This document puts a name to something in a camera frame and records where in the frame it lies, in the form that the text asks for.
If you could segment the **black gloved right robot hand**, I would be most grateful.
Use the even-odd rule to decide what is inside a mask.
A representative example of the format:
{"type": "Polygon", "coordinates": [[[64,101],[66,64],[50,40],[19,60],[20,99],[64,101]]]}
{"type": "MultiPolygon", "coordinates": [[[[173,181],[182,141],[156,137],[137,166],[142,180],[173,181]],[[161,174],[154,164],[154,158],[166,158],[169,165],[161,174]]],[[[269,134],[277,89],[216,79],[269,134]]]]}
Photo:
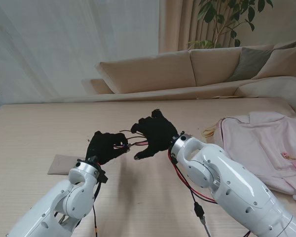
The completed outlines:
{"type": "Polygon", "coordinates": [[[153,110],[150,117],[141,118],[131,127],[132,133],[142,133],[148,142],[148,147],[134,156],[140,160],[154,156],[167,150],[173,137],[178,136],[176,128],[169,122],[159,109],[153,110]]]}

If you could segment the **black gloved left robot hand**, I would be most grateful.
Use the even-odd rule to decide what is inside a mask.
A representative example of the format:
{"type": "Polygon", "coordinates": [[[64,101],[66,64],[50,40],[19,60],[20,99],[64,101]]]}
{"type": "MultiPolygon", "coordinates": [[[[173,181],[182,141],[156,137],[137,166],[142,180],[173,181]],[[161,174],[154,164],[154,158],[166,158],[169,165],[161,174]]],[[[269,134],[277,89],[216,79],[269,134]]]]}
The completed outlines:
{"type": "Polygon", "coordinates": [[[94,133],[86,152],[85,160],[96,156],[97,163],[104,165],[110,160],[129,152],[128,141],[123,133],[94,133]]]}

